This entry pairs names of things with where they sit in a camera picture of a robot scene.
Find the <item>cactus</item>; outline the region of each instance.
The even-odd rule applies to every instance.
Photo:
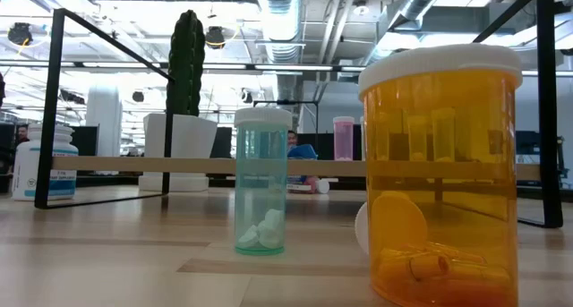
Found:
[[[205,60],[203,24],[193,11],[181,14],[171,36],[169,68],[175,82],[167,84],[167,97],[176,115],[199,115],[201,75]]]

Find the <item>white plastic bottle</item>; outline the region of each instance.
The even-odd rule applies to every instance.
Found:
[[[53,156],[78,156],[78,149],[70,145],[73,129],[57,125],[54,133]],[[34,200],[38,178],[39,148],[42,125],[28,127],[28,139],[18,145],[14,163],[13,200]],[[71,199],[75,194],[76,171],[52,170],[48,200]]]

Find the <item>white planter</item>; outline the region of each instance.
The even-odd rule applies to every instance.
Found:
[[[165,114],[149,114],[145,127],[145,157],[162,158],[165,141]],[[217,123],[192,115],[173,116],[171,158],[209,158]],[[162,173],[144,173],[140,176],[140,191],[161,191]],[[200,192],[209,187],[205,174],[171,173],[170,192]]]

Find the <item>wooden table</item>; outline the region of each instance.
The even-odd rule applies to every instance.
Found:
[[[135,195],[131,186],[80,189],[77,198]],[[364,192],[289,195],[286,251],[233,251],[228,189],[72,209],[0,199],[0,305],[392,306],[369,287],[354,235]],[[541,202],[519,200],[520,216]],[[561,230],[522,226],[521,306],[573,305],[573,207]]]

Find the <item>bottle label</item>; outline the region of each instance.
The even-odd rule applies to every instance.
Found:
[[[39,162],[39,148],[31,148],[28,162]],[[54,157],[78,156],[75,150],[54,149]],[[36,196],[36,184],[38,169],[27,169],[24,174],[19,174],[19,183],[24,185],[24,196],[33,198]],[[48,196],[62,196],[75,194],[76,171],[51,170]]]

